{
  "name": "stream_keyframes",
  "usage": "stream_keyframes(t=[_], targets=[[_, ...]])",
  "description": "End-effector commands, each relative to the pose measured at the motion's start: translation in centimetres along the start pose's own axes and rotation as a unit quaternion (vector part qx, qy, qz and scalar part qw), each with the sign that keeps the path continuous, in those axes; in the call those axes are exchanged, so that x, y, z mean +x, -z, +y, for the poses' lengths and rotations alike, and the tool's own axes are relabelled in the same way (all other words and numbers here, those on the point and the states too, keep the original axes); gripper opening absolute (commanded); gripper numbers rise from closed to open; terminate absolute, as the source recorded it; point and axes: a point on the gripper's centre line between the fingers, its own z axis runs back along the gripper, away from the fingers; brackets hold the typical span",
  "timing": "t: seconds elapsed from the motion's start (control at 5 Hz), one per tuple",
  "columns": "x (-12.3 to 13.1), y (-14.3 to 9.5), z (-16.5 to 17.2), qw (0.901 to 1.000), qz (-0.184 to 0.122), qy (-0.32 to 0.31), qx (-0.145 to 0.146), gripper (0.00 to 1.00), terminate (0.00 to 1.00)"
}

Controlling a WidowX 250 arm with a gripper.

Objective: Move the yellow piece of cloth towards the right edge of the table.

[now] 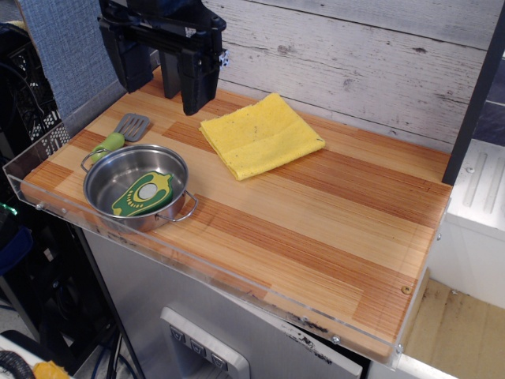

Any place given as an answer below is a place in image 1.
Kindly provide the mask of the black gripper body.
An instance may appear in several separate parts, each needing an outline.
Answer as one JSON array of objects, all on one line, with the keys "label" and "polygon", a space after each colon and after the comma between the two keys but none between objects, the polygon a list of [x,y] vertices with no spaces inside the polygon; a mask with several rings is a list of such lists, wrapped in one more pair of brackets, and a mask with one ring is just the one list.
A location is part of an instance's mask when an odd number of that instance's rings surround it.
[{"label": "black gripper body", "polygon": [[226,22],[202,1],[101,1],[99,7],[103,43],[115,69],[135,61],[135,47],[195,52],[205,69],[229,64],[222,45]]}]

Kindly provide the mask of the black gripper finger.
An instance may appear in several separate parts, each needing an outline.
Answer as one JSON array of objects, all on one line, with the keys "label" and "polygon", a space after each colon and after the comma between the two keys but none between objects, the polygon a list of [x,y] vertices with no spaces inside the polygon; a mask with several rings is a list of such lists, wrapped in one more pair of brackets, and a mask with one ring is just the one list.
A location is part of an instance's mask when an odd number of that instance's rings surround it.
[{"label": "black gripper finger", "polygon": [[153,79],[150,50],[127,39],[121,29],[101,26],[103,44],[121,86],[132,93]]},{"label": "black gripper finger", "polygon": [[186,115],[194,115],[215,98],[219,65],[213,57],[183,50],[178,56],[178,73],[183,111]]}]

